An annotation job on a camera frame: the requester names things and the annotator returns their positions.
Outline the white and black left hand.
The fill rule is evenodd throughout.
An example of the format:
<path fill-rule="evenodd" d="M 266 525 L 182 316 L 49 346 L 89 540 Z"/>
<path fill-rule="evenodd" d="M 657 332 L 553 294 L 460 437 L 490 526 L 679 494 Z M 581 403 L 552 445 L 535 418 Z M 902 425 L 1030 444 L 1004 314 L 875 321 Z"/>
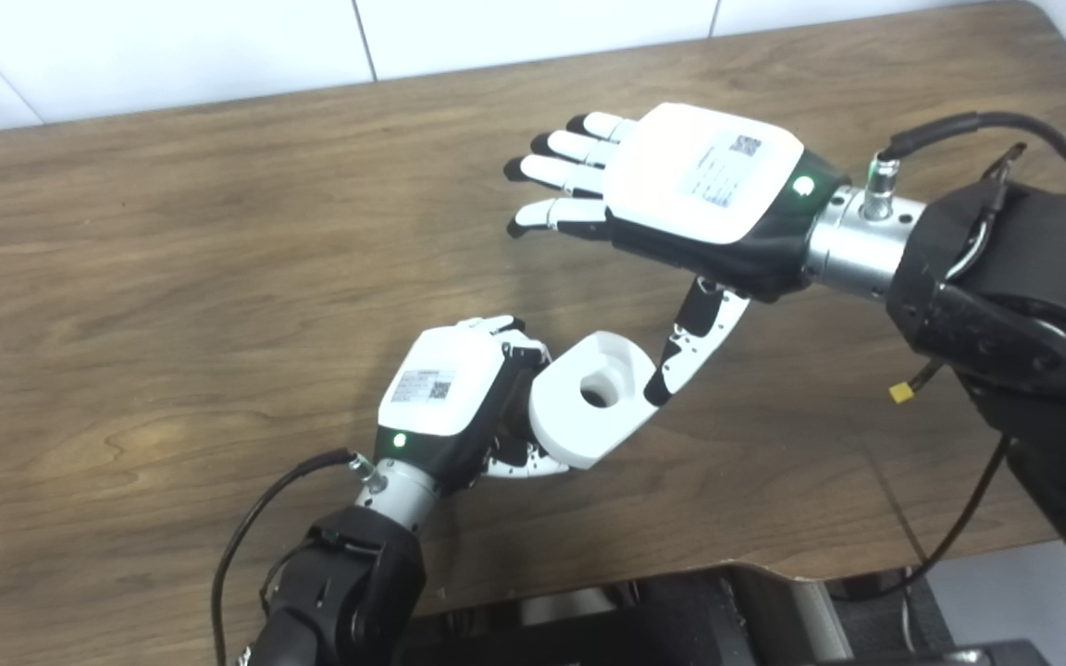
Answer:
<path fill-rule="evenodd" d="M 473 316 L 420 332 L 381 397 L 374 462 L 411 465 L 450 496 L 481 476 L 570 471 L 530 426 L 530 384 L 552 362 L 512 315 Z"/>

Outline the white and black right hand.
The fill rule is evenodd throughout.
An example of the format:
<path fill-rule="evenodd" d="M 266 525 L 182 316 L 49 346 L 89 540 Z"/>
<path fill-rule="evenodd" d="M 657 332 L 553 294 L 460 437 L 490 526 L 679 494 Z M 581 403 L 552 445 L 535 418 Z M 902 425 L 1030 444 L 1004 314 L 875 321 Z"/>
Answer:
<path fill-rule="evenodd" d="M 687 103 L 639 119 L 572 117 L 504 165 L 558 191 L 508 220 L 508 235 L 554 230 L 605 241 L 694 279 L 643 395 L 665 405 L 723 345 L 753 300 L 806 290 L 815 217 L 847 174 L 791 131 Z"/>

